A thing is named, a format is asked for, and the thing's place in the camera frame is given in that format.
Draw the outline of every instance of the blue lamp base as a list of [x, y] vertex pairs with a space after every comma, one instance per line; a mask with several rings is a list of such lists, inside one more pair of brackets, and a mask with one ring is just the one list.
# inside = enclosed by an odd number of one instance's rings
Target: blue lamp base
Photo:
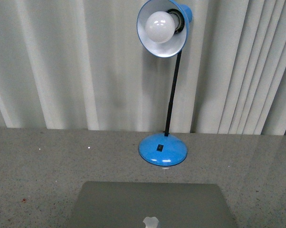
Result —
[[139, 153], [147, 162], [159, 166], [172, 166], [184, 161], [187, 155], [186, 145], [173, 135], [154, 134], [139, 144]]

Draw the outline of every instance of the lamp switch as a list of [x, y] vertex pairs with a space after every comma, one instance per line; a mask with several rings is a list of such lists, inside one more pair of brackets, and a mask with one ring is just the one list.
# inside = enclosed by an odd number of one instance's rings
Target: lamp switch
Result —
[[158, 144], [157, 151], [162, 152], [164, 145]]

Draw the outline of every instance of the light bulb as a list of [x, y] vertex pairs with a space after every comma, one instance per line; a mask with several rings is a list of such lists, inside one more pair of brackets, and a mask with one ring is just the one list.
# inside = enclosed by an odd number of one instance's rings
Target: light bulb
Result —
[[146, 22], [145, 31], [149, 39], [156, 43], [169, 41], [175, 32], [175, 22], [173, 17], [164, 11], [153, 13]]

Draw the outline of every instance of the silver laptop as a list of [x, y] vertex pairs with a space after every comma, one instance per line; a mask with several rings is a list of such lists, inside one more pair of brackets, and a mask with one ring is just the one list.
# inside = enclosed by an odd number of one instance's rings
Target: silver laptop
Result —
[[68, 228], [236, 228], [215, 184], [86, 182]]

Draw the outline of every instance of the blue lamp shade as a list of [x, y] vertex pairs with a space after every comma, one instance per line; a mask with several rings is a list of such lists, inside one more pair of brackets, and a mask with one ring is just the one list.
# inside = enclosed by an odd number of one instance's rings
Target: blue lamp shade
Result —
[[[173, 37], [165, 43], [155, 43], [146, 34], [145, 25], [147, 19], [155, 12], [178, 10], [184, 18], [184, 29], [180, 33], [175, 33]], [[184, 47], [189, 33], [189, 24], [192, 21], [191, 9], [186, 5], [176, 3], [174, 0], [150, 0], [146, 2], [137, 18], [137, 32], [142, 45], [157, 57], [171, 57], [180, 52]]]

